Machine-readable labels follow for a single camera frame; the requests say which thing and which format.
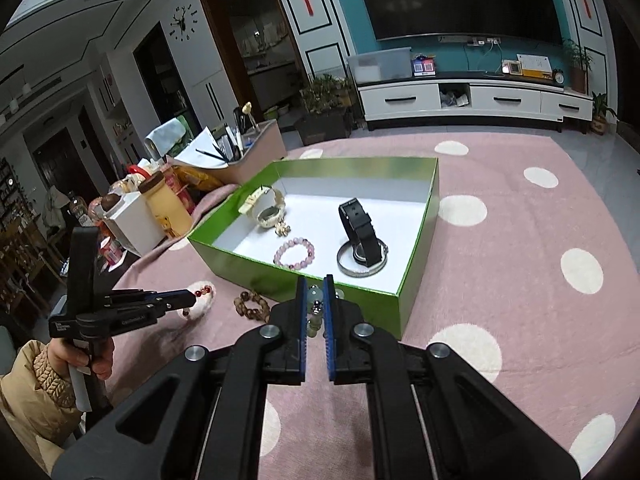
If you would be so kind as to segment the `beige jacket sleeve forearm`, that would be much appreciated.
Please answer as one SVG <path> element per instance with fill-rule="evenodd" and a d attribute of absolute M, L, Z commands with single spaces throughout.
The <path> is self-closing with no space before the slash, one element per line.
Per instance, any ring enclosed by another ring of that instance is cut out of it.
<path fill-rule="evenodd" d="M 61 339 L 31 340 L 1 376 L 1 414 L 46 474 L 81 420 L 68 374 L 72 356 Z"/>

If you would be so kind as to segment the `person's left hand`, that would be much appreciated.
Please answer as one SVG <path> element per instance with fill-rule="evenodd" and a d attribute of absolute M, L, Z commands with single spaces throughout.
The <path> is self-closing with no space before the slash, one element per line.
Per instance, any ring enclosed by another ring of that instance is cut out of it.
<path fill-rule="evenodd" d="M 48 361 L 58 376 L 70 378 L 70 367 L 90 367 L 99 380 L 111 377 L 113 369 L 114 341 L 112 338 L 101 341 L 92 358 L 86 352 L 68 344 L 64 339 L 55 338 L 48 343 Z"/>

